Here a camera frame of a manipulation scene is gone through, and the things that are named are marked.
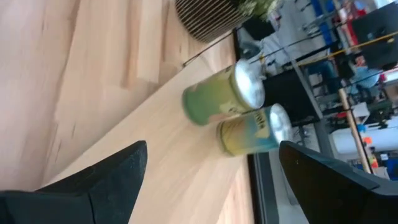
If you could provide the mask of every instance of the wire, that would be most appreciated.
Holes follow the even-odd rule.
[[[349,86],[353,86],[354,84],[360,83],[360,82],[362,82],[363,80],[366,80],[366,79],[368,79],[368,78],[375,77],[376,75],[381,75],[381,74],[383,74],[384,72],[386,72],[386,71],[377,72],[377,73],[375,73],[375,74],[373,74],[373,75],[371,75],[371,76],[368,76],[368,77],[366,77],[366,78],[362,78],[362,79],[360,79],[360,80],[358,80],[358,81],[355,81],[355,82],[353,82],[353,83],[350,83],[349,85],[345,85],[344,88],[345,88],[345,87],[349,87]]]
[[[242,28],[243,28],[243,26],[237,28],[236,31],[238,31],[238,30],[240,30],[240,29],[242,29]],[[182,66],[183,66],[183,67],[187,66],[187,63],[188,63],[188,62],[190,62],[190,61],[192,61],[192,60],[195,60],[197,57],[199,57],[199,56],[200,56],[201,54],[203,54],[205,51],[207,51],[208,49],[212,48],[214,45],[220,43],[221,41],[225,40],[227,37],[229,37],[229,36],[231,36],[231,35],[233,35],[233,34],[234,34],[234,32],[231,31],[231,32],[230,32],[228,35],[226,35],[225,37],[221,38],[220,40],[217,40],[215,43],[209,45],[208,47],[206,47],[205,49],[203,49],[201,52],[197,53],[195,56],[193,56],[192,58],[188,59],[186,62],[182,63]]]
[[[398,129],[398,126],[394,126],[394,127],[389,127],[389,128],[382,128],[382,129],[372,129],[372,130],[367,130],[366,132],[370,132],[370,131],[378,131],[378,130],[385,130],[385,129]]]
[[[262,46],[265,46],[265,48],[266,48],[267,50],[269,50],[270,52],[273,51],[271,45],[269,45],[269,44],[268,44],[268,41],[265,41],[265,39],[262,39],[262,40],[261,40],[261,44],[262,44]],[[263,57],[264,57],[264,58],[268,58],[269,61],[270,61],[270,62],[267,63],[267,60],[265,60],[265,63],[266,63],[266,65],[267,65],[267,67],[268,67],[268,66],[271,66],[271,65],[274,64],[275,61],[276,61],[276,55],[274,55],[273,57],[271,57],[271,55],[269,55],[269,56],[263,56]]]
[[[345,24],[346,24],[346,22],[345,22],[345,23],[342,23],[342,24],[339,24],[338,26],[335,26],[335,27],[333,27],[333,28],[331,28],[331,29],[328,29],[327,32],[333,31],[334,29],[336,29],[336,27],[340,27],[340,26],[343,26],[343,25],[345,25]],[[321,35],[323,35],[323,34],[322,34],[321,32],[319,32],[319,33],[317,33],[317,34],[315,34],[315,35],[311,35],[310,37],[306,37],[306,38],[300,39],[300,40],[298,40],[298,41],[296,41],[296,42],[293,42],[293,43],[291,43],[291,44],[289,44],[289,45],[286,45],[286,47],[291,47],[291,46],[296,45],[296,44],[298,44],[298,43],[300,43],[300,42],[303,42],[303,41],[306,41],[306,40],[311,40],[311,39],[314,39],[314,38],[319,37],[319,36],[321,36]],[[267,55],[264,55],[264,56],[262,56],[262,57],[268,57],[268,56],[273,55],[273,54],[275,54],[275,53],[277,53],[277,52],[280,52],[281,50],[283,50],[283,47],[280,48],[280,49],[278,49],[278,50],[276,50],[276,51],[274,51],[274,52],[271,52],[271,53],[269,53],[269,54],[267,54]],[[262,60],[262,57],[259,57],[257,60],[255,60],[255,61],[253,61],[253,62],[251,62],[251,63],[255,63],[255,62],[258,62],[258,61]]]
[[[270,40],[271,40],[276,46],[278,46],[280,49],[281,49],[281,48],[283,49],[283,46],[281,46],[279,40],[275,40],[274,37],[275,37],[275,36],[270,36]],[[289,47],[291,47],[291,46],[286,46],[286,51],[289,51],[289,54],[290,54],[290,55],[292,55],[293,52],[302,53],[302,51],[300,51],[300,50],[290,50]]]
[[[318,62],[318,61],[323,60],[323,59],[327,59],[327,58],[329,58],[329,57],[334,57],[335,55],[338,55],[338,54],[341,54],[341,53],[343,53],[343,52],[346,52],[347,50],[352,50],[352,49],[356,49],[356,48],[359,48],[359,47],[363,47],[363,46],[366,46],[366,45],[369,45],[369,44],[373,44],[373,43],[375,43],[375,42],[378,42],[378,41],[380,41],[380,40],[387,39],[387,38],[392,37],[392,36],[397,35],[397,34],[398,34],[398,31],[395,31],[395,32],[393,32],[393,33],[391,33],[391,34],[384,35],[384,36],[379,37],[379,38],[377,38],[377,39],[369,40],[369,41],[367,41],[367,42],[365,42],[365,43],[357,44],[357,45],[354,45],[354,46],[352,46],[352,47],[348,47],[347,49],[342,49],[342,50],[339,50],[339,51],[337,51],[337,52],[334,52],[334,53],[332,53],[332,54],[330,54],[330,55],[317,58],[316,60],[313,60],[313,61],[311,61],[311,62],[300,63],[299,66],[308,65],[308,64],[315,63],[315,62]]]

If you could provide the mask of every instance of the light wood surface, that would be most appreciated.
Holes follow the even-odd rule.
[[[145,140],[147,169],[130,223],[215,223],[243,157],[220,149],[217,124],[195,126],[181,107],[184,89],[215,72],[194,60],[52,182]]]
[[[236,173],[217,224],[254,224],[249,168],[244,160]]]
[[[0,31],[0,190],[38,188],[206,47],[172,0],[3,0]],[[203,58],[230,65],[232,38]],[[250,196],[242,185],[237,175],[226,216]]]

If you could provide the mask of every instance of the woven basket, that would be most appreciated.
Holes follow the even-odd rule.
[[[233,0],[176,0],[181,23],[197,40],[211,42],[241,24],[242,15]]]

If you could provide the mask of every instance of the silver can lid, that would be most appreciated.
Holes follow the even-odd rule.
[[[280,104],[272,105],[269,112],[269,119],[271,130],[278,143],[292,139],[292,123],[283,106]]]
[[[255,72],[246,60],[239,60],[235,65],[234,78],[244,102],[252,109],[259,109],[266,99],[260,74]]]

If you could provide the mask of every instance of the can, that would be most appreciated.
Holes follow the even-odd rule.
[[[245,60],[184,90],[183,108],[198,125],[259,109],[265,91],[260,75]]]
[[[223,121],[217,126],[221,147],[231,155],[269,152],[292,137],[292,125],[285,109],[274,104]]]

